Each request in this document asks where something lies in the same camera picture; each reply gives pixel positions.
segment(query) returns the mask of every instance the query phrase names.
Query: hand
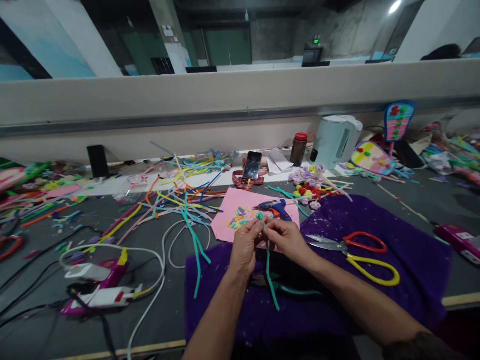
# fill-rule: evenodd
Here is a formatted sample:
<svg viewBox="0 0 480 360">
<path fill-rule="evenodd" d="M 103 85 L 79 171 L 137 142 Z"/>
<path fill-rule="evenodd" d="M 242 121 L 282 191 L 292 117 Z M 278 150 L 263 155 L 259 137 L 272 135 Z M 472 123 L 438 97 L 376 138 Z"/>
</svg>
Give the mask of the hand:
<svg viewBox="0 0 480 360">
<path fill-rule="evenodd" d="M 309 258 L 315 255 L 314 251 L 305 242 L 299 227 L 294 222 L 268 218 L 263 234 L 272 243 L 275 243 L 287 258 L 302 267 L 305 267 Z"/>
<path fill-rule="evenodd" d="M 255 270 L 255 249 L 261 241 L 263 221 L 254 219 L 239 228 L 233 241 L 229 271 L 235 275 L 250 277 Z"/>
</svg>

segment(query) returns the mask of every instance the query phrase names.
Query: ceiling light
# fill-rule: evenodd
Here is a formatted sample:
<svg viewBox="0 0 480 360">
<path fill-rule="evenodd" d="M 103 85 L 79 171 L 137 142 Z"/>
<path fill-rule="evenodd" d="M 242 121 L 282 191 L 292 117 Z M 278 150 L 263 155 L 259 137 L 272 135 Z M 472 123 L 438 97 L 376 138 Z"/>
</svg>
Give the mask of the ceiling light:
<svg viewBox="0 0 480 360">
<path fill-rule="evenodd" d="M 393 14 L 394 12 L 396 12 L 397 9 L 399 8 L 401 2 L 402 2 L 402 0 L 396 1 L 396 2 L 391 6 L 390 11 L 389 11 L 388 13 L 389 13 L 389 14 Z"/>
</svg>

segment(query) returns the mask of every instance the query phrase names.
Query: red bottle cap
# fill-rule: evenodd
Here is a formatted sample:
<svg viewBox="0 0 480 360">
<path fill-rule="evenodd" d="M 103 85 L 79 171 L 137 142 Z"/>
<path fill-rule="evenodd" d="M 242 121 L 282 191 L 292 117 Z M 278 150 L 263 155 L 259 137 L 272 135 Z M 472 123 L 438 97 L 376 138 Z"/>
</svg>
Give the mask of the red bottle cap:
<svg viewBox="0 0 480 360">
<path fill-rule="evenodd" d="M 295 139 L 294 140 L 298 143 L 306 143 L 308 141 L 309 135 L 313 135 L 313 140 L 311 140 L 311 141 L 315 141 L 315 139 L 317 138 L 317 136 L 314 133 L 311 133 L 311 132 L 308 132 L 308 133 L 297 132 L 295 134 Z"/>
</svg>

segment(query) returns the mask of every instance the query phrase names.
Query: red and yellow scissors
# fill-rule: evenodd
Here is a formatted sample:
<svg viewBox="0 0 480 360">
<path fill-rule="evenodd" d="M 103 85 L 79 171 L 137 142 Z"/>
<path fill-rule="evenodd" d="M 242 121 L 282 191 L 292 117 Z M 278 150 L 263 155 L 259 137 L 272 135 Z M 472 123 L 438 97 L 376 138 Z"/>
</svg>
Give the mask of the red and yellow scissors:
<svg viewBox="0 0 480 360">
<path fill-rule="evenodd" d="M 336 242 L 328 238 L 316 236 L 316 235 L 307 235 L 307 236 L 310 239 L 315 240 L 315 242 L 307 241 L 308 244 L 314 247 L 325 249 L 325 250 L 341 251 L 346 256 L 346 260 L 350 264 L 352 264 L 359 272 L 361 272 L 363 275 L 365 275 L 368 279 L 370 279 L 374 283 L 385 286 L 385 287 L 394 287 L 400 283 L 400 274 L 397 271 L 397 269 L 395 269 L 392 265 L 387 264 L 386 262 L 383 262 L 383 261 L 372 259 L 372 258 L 355 256 L 348 252 L 348 245 L 351 245 L 357 248 L 371 251 L 373 253 L 385 254 L 387 252 L 387 246 L 378 237 L 363 231 L 353 232 L 350 235 L 343 237 L 341 242 Z M 380 248 L 363 245 L 359 242 L 352 240 L 357 236 L 366 236 L 366 237 L 369 237 L 370 239 L 375 240 L 380 245 Z M 370 273 L 368 273 L 357 262 L 368 263 L 368 264 L 378 265 L 378 266 L 387 268 L 393 273 L 393 279 L 391 280 L 379 279 L 371 275 Z"/>
<path fill-rule="evenodd" d="M 22 236 L 10 235 L 11 233 L 13 233 L 15 231 L 15 228 L 17 227 L 19 222 L 20 222 L 19 219 L 14 220 L 13 221 L 13 226 L 9 230 L 5 231 L 5 235 L 2 235 L 2 233 L 0 232 L 0 262 L 5 260 L 6 258 L 12 256 L 24 244 L 24 238 Z M 4 247 L 9 242 L 14 242 L 14 243 L 13 243 L 13 245 L 11 245 L 11 247 L 6 252 L 1 253 L 1 251 L 4 249 Z"/>
</svg>

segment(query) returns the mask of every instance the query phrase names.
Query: wooden table edge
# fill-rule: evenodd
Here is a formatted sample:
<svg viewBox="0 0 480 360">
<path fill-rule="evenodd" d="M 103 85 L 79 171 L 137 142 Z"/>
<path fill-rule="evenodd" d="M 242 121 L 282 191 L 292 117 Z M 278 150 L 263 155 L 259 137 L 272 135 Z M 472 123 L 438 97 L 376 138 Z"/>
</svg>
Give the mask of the wooden table edge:
<svg viewBox="0 0 480 360">
<path fill-rule="evenodd" d="M 449 307 L 456 307 L 456 306 L 469 305 L 469 304 L 475 304 L 475 303 L 480 303 L 480 292 L 444 297 L 442 300 L 443 306 L 445 306 L 447 309 Z M 159 350 L 181 348 L 186 345 L 187 345 L 187 342 L 185 340 L 163 342 L 163 343 L 154 344 L 154 345 L 134 347 L 132 348 L 131 353 L 146 354 L 146 353 L 156 352 Z M 127 354 L 127 349 L 117 350 L 116 354 L 118 356 L 124 356 Z M 106 358 L 109 358 L 110 356 L 111 356 L 110 352 L 104 351 L 104 352 L 91 353 L 87 355 L 63 357 L 62 359 L 57 359 L 57 360 L 98 360 L 98 359 L 106 359 Z"/>
</svg>

